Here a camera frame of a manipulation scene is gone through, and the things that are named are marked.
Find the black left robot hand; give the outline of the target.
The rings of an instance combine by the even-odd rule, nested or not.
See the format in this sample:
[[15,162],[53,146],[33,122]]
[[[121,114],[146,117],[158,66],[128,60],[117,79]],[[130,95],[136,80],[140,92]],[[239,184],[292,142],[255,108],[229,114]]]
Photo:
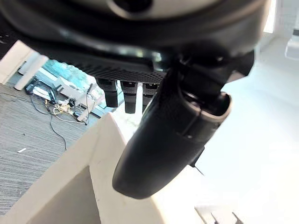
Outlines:
[[3,0],[0,16],[50,59],[95,77],[107,105],[122,85],[143,116],[114,169],[119,193],[152,196],[194,164],[231,111],[226,83],[254,64],[268,0]]

